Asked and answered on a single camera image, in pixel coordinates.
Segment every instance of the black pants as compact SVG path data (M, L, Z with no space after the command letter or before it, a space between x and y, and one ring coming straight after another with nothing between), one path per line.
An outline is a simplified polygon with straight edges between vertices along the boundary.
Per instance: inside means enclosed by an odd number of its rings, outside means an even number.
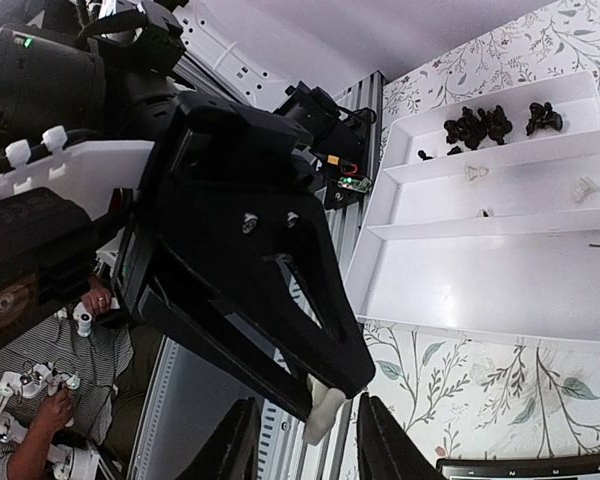
M116 379L118 394L113 399L112 421L104 447L125 465L129 465L131 460L161 342L162 334L152 327L142 326L132 330L133 358Z

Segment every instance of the human arm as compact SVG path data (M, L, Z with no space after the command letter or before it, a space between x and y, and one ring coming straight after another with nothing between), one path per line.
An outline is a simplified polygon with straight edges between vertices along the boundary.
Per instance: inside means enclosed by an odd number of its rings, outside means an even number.
M104 315L111 310L111 292L95 275L89 277L89 286L91 290L81 297L84 308L95 317Z
M22 444L8 461L9 480L42 480L53 436L73 417L67 388L45 398Z

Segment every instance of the screw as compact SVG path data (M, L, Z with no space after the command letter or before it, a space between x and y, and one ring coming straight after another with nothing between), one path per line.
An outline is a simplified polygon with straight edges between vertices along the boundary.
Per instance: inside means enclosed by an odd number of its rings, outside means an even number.
M242 222L242 233L249 235L258 226L258 216L253 213L245 213Z
M287 213L287 228L293 228L298 224L300 216L295 212Z

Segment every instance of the floral tablecloth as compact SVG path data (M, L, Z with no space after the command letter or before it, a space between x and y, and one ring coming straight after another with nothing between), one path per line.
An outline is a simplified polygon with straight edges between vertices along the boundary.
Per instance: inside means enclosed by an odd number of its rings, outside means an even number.
M389 84L384 131L401 117L525 82L589 70L600 92L600 0L561 0ZM600 452L600 353L453 339L369 323L378 395L432 462ZM341 479L359 477L356 417Z

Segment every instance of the human hand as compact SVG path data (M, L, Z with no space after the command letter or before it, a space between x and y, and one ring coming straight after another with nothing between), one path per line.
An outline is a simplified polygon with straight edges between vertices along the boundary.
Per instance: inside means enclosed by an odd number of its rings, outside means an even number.
M84 308L94 317L104 315L111 310L111 292L104 288L96 277L89 279L91 290L80 299Z
M55 435L72 418L73 402L69 398L69 389L63 384L55 395L51 395L42 401L32 427L35 426L51 435Z

